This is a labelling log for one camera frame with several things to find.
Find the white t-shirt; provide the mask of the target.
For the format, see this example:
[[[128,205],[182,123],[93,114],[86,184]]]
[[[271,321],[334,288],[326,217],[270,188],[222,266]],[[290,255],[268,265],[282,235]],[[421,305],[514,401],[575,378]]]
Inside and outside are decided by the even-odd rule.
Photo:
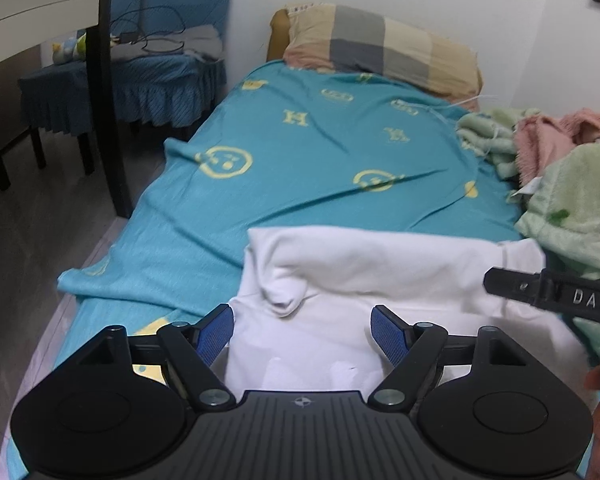
[[[545,258],[533,240],[375,232],[332,226],[252,229],[242,281],[230,305],[235,328],[224,380],[248,390],[371,393],[389,371],[370,334],[378,304],[407,323],[453,335],[493,325],[575,392],[588,356],[557,315],[489,295],[486,271],[534,273]]]

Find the green cartoon fleece blanket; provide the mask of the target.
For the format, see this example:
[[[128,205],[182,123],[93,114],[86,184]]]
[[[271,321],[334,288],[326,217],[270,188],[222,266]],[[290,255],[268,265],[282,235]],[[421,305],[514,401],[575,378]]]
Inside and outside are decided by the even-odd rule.
[[[464,148],[516,186],[510,197],[526,206],[517,231],[550,254],[553,268],[600,282],[600,143],[577,146],[522,185],[514,134],[518,122],[539,114],[545,115],[534,108],[471,113],[460,118],[456,133]]]

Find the pink fleece blanket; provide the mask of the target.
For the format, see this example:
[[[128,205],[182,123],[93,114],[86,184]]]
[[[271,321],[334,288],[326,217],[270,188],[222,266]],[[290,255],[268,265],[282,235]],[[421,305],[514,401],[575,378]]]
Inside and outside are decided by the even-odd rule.
[[[519,181],[527,185],[577,146],[600,143],[600,113],[581,108],[559,119],[526,117],[517,124],[514,142]]]

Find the teal patterned bed sheet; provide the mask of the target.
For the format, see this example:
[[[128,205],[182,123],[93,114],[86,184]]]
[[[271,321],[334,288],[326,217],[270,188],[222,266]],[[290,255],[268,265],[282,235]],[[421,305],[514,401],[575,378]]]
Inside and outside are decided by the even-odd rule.
[[[512,187],[460,142],[463,115],[376,75],[273,62],[192,140],[167,140],[163,174],[108,255],[59,279],[79,312],[57,366],[12,412],[24,476],[574,478],[590,398],[493,325],[448,331],[411,411],[378,411],[358,390],[228,387],[234,408],[194,411],[163,377],[158,330],[232,309],[252,229],[528,240]],[[226,386],[229,344],[211,367]]]

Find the grey cloth on chair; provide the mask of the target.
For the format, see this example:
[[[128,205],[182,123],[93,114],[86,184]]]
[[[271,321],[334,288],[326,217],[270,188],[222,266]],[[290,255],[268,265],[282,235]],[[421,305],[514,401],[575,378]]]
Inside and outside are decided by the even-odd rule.
[[[213,25],[201,25],[175,34],[139,36],[136,41],[116,44],[111,48],[114,62],[131,61],[142,56],[181,54],[201,61],[222,60],[224,49],[219,32]]]

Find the yellow green plush toy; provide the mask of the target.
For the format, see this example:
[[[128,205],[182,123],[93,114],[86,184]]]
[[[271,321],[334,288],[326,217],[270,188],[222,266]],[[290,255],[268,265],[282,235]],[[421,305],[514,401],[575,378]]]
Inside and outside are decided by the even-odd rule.
[[[54,65],[84,61],[86,58],[86,35],[70,37],[63,42],[52,43],[52,61]]]

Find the plaid pillow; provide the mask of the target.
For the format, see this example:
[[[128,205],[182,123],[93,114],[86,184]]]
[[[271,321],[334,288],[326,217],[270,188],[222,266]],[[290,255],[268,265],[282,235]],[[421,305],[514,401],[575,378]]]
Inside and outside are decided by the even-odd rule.
[[[379,75],[471,112],[479,109],[477,55],[434,32],[332,3],[285,6],[270,27],[269,61],[322,73]]]

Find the blue covered chair near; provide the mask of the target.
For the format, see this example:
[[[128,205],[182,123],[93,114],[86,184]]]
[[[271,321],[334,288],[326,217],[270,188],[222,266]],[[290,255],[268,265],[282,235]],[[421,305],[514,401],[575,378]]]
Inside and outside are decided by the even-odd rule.
[[[230,0],[111,0],[110,56],[116,44],[139,36],[175,34],[213,25],[222,43]],[[210,110],[226,83],[224,58],[188,55],[111,60],[112,95],[122,122],[189,128]],[[84,136],[91,132],[86,58],[49,66],[20,78],[21,111],[34,130]]]

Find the white black desk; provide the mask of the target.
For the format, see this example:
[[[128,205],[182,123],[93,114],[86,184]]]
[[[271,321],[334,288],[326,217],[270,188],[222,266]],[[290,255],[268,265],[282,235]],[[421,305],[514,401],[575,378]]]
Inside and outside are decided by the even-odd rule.
[[[86,31],[88,105],[114,211],[133,212],[117,133],[110,68],[111,0],[0,0],[0,63],[65,32]]]

